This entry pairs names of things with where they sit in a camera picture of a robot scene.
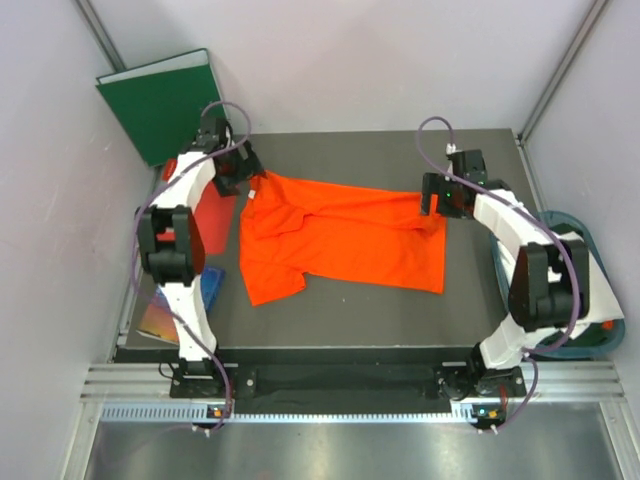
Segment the orange t-shirt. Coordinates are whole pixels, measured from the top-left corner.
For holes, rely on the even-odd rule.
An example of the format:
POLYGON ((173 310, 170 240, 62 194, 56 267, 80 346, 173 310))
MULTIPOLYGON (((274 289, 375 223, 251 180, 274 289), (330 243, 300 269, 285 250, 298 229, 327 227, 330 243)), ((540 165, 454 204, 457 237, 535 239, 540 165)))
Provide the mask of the orange t-shirt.
POLYGON ((269 172, 241 213, 239 266, 252 306, 303 291, 310 276, 441 294, 447 221, 418 192, 269 172))

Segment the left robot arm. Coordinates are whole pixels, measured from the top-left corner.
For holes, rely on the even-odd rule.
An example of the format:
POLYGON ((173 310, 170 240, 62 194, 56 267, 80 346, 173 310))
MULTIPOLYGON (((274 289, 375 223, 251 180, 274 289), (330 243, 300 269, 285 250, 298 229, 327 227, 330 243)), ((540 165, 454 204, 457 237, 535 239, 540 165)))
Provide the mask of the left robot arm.
POLYGON ((237 196, 241 183, 263 173, 248 139, 236 143, 227 119, 204 116, 166 183, 137 213, 141 267, 159 288, 177 331, 173 381, 193 384, 205 396, 220 394, 229 378, 215 355, 217 339, 202 295, 207 253, 196 210, 208 188, 222 198, 237 196))

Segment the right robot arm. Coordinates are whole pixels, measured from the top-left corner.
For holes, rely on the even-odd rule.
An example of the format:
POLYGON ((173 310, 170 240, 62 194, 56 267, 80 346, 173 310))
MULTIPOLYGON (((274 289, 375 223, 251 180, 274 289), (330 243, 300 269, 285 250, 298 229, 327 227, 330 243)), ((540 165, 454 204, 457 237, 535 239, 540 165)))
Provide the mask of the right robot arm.
POLYGON ((486 227, 515 260, 507 315, 477 343, 465 369, 444 380, 462 395, 487 396, 521 360, 558 331, 569 332, 589 311, 589 250, 563 240, 533 216, 501 180, 489 179, 480 150, 446 147, 449 167, 422 179, 421 212, 472 219, 486 227))

